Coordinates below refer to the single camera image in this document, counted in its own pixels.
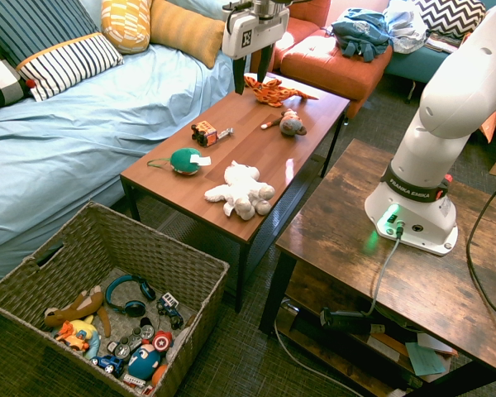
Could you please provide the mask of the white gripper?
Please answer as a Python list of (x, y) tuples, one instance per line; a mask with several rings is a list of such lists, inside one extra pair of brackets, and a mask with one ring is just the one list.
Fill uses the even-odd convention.
[(246, 55), (259, 50), (257, 81), (263, 83), (274, 53), (289, 22), (290, 1), (236, 1), (222, 6), (225, 30), (222, 52), (233, 59), (235, 93), (245, 87)]

